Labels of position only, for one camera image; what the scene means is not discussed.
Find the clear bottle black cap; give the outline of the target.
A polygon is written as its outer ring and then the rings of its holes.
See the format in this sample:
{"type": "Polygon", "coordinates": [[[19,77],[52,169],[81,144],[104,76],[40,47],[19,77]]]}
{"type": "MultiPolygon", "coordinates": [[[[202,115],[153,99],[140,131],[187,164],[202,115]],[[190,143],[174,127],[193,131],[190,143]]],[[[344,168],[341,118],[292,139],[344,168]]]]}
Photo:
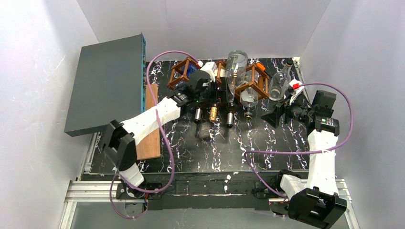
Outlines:
{"type": "Polygon", "coordinates": [[[293,65],[293,61],[286,60],[284,67],[275,73],[269,83],[269,99],[272,101],[280,101],[284,98],[287,90],[287,85],[291,81],[290,69],[293,65]]]}

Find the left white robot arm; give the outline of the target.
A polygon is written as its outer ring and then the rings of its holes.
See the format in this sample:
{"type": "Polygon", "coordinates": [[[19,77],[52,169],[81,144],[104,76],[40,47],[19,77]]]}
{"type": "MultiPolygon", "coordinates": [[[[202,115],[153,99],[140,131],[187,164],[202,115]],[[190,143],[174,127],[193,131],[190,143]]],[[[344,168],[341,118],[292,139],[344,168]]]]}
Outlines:
{"type": "Polygon", "coordinates": [[[199,106],[216,102],[220,98],[216,85],[218,73],[219,70],[197,70],[190,75],[188,82],[179,84],[154,107],[131,119],[113,120],[106,125],[101,149],[128,187],[153,193],[153,190],[139,187],[144,177],[137,165],[137,145],[153,131],[162,130],[164,124],[197,110],[199,106]]]}

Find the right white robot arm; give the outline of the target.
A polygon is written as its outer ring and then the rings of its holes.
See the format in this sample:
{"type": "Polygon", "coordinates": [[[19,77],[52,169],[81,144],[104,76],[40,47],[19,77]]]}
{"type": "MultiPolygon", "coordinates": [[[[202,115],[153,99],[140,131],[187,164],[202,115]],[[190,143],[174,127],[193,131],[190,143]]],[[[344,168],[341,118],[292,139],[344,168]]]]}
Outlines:
{"type": "Polygon", "coordinates": [[[282,191],[289,199],[288,217],[320,229],[329,229],[347,209],[346,201],[339,197],[335,181],[335,151],[340,123],[332,118],[336,94],[316,91],[312,104],[293,100],[291,96],[273,106],[261,119],[277,128],[281,116],[284,123],[292,119],[302,123],[308,134],[308,143],[314,154],[309,158],[308,180],[290,171],[281,170],[271,183],[275,191],[282,191]]]}

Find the clear bottle white neck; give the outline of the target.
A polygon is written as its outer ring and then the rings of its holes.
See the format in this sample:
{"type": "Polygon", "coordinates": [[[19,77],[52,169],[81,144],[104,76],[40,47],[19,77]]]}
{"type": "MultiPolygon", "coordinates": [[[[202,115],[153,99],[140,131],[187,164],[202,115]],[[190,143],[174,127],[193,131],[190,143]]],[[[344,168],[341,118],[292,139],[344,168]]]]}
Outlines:
{"type": "Polygon", "coordinates": [[[234,100],[235,89],[245,76],[248,56],[244,51],[231,51],[228,55],[225,68],[226,102],[234,100]]]}

